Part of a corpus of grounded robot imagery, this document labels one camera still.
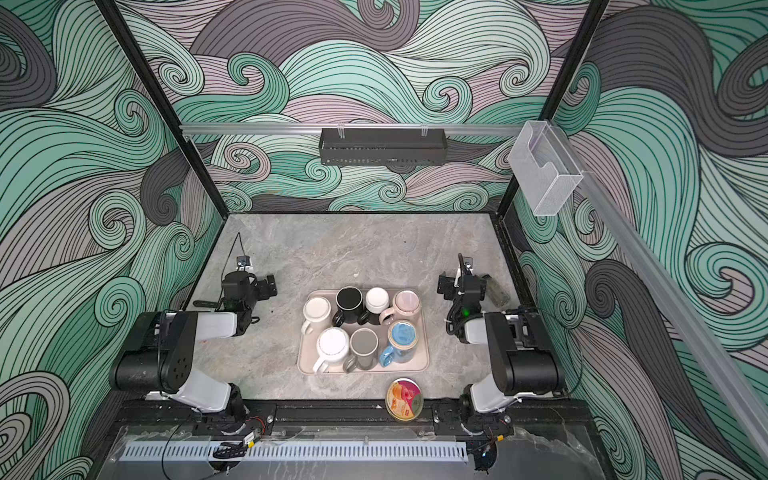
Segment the cream mug red inside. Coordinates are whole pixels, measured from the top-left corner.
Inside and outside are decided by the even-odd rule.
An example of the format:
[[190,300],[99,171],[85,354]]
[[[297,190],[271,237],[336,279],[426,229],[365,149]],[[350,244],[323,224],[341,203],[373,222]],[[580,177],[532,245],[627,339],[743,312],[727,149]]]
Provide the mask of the cream mug red inside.
[[301,334],[309,335],[314,331],[323,331],[332,324],[332,305],[325,297],[312,297],[303,306],[304,322]]

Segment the white ribbed mug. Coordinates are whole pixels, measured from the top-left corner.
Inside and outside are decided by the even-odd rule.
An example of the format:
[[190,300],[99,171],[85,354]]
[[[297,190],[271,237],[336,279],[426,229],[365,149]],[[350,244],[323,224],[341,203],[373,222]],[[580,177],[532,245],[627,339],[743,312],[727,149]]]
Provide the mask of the white ribbed mug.
[[343,363],[349,350],[350,336],[345,330],[339,327],[325,329],[316,342],[318,359],[313,365],[313,372],[324,373],[332,366]]

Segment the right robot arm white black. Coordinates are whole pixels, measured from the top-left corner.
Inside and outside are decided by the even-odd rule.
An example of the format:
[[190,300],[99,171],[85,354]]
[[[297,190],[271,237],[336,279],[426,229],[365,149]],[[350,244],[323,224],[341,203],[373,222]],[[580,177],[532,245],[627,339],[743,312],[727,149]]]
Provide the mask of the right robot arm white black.
[[565,386],[565,374],[535,309],[518,307],[485,311],[489,277],[467,270],[454,276],[441,274],[436,292],[451,306],[445,329],[461,343],[488,348],[490,374],[465,387],[460,416],[502,412],[526,399],[551,399]]

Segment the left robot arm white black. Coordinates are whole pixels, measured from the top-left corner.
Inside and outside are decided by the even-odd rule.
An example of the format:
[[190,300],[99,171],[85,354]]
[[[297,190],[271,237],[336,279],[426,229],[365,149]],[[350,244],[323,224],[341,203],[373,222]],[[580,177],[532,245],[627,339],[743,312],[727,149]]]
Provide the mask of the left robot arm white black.
[[167,398],[202,414],[248,417],[239,387],[213,379],[194,366],[195,346],[242,336],[259,319],[256,304],[278,294],[275,277],[259,279],[246,270],[226,274],[220,299],[196,301],[195,311],[140,314],[110,370],[112,389]]

